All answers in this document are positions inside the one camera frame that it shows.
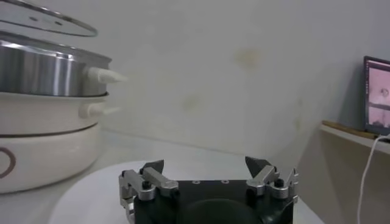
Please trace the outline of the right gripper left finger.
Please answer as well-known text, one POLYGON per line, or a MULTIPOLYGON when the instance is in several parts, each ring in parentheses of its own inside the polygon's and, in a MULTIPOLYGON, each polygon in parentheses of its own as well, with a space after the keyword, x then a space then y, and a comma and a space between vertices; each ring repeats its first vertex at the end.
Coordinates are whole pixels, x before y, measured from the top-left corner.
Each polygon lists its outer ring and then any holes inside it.
POLYGON ((161 159, 146 163, 138 172, 123 170, 118 177, 120 205, 129 210, 134 197, 141 201, 151 201, 157 192, 164 197, 172 197, 178 192, 179 182, 162 174, 164 165, 161 159))

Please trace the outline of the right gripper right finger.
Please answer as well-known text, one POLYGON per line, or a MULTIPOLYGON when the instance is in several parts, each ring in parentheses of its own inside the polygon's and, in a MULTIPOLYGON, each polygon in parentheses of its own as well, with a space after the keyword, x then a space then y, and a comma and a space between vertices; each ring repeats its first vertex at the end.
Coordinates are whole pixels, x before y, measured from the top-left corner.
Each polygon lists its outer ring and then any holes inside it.
POLYGON ((265 159, 245 157, 246 166, 252 176, 246 186, 255 196, 270 194, 277 200, 298 201, 298 172, 296 168, 278 169, 265 159))

